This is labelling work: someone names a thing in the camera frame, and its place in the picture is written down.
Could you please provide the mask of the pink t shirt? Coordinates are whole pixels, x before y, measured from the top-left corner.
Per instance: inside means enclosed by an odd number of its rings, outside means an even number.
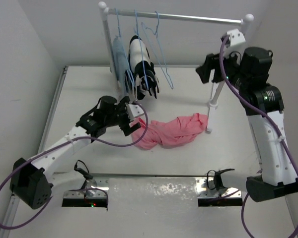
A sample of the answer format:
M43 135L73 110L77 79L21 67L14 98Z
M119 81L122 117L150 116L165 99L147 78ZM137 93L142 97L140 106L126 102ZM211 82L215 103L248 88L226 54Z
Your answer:
M194 113L191 116L180 116L169 122L151 120L148 126L142 118L136 119L133 124L140 123L141 128L131 134L136 146L143 150L150 150L157 145L164 148L183 146L195 140L206 130L208 116Z

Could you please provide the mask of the blue wire hanger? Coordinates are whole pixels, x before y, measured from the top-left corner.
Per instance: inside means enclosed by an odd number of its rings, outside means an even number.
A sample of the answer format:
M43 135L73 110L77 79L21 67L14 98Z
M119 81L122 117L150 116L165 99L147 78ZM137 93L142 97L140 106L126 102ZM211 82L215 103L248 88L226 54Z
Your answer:
M141 28L142 28L142 30L145 34L145 38L146 38L147 42L149 43L149 47L152 50L153 55L154 55L155 59L157 60L157 63L159 65L159 67L160 67L160 69L161 69L161 71L162 71L162 73L163 73L169 87L173 90L174 89L174 84L173 84L172 78L171 78L171 76L168 72L168 67L167 67L167 64L166 64L164 52L162 50L162 46L160 44L159 37L158 37L160 17L159 17L159 13L157 11L155 11L155 14L156 14L156 17L157 17L157 24L156 24L155 30L153 30L152 28L146 26L146 24L144 22L141 22ZM155 36L155 40L156 40L156 43L158 45L158 48L159 48L159 51L160 51L160 54L161 54L162 63L161 63L160 58L157 56L157 54L154 50L153 42L149 38L147 31L150 31Z

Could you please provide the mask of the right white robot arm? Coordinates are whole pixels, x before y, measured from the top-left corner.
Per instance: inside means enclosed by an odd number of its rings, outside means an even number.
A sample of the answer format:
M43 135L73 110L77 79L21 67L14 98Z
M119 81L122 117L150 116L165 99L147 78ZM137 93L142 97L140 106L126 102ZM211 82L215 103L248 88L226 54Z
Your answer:
M280 90L267 82L273 52L248 47L224 58L228 81L251 106L244 106L262 174L243 185L253 201L261 202L298 192L298 176L282 145L284 103Z

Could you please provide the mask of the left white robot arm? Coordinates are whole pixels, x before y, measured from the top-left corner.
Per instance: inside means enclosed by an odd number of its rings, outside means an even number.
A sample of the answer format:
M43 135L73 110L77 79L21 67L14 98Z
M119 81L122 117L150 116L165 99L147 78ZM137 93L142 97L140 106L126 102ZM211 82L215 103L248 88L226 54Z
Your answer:
M131 102L128 96L121 101L112 96L101 97L96 106L83 114L52 147L29 160L20 158L14 163L10 190L30 208L38 209L60 186L62 191L82 188L93 181L86 170L75 166L74 171L59 177L55 171L80 149L102 136L109 127L118 126L125 136L129 136L141 127L140 123L133 126L130 123L144 114L141 106Z

